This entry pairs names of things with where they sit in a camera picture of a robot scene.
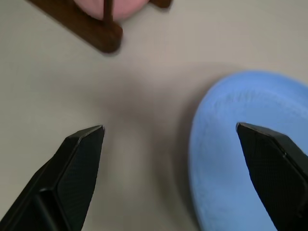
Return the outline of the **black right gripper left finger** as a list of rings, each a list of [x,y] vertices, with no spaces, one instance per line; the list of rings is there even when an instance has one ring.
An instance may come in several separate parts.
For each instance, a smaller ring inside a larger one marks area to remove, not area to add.
[[[24,187],[0,221],[2,231],[80,231],[95,190],[105,129],[80,130]]]

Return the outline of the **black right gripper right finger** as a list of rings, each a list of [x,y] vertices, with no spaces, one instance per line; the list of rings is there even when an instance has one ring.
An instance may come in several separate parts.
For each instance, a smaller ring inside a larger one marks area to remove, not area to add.
[[[285,134],[247,123],[236,128],[251,182],[279,231],[308,229],[308,157]]]

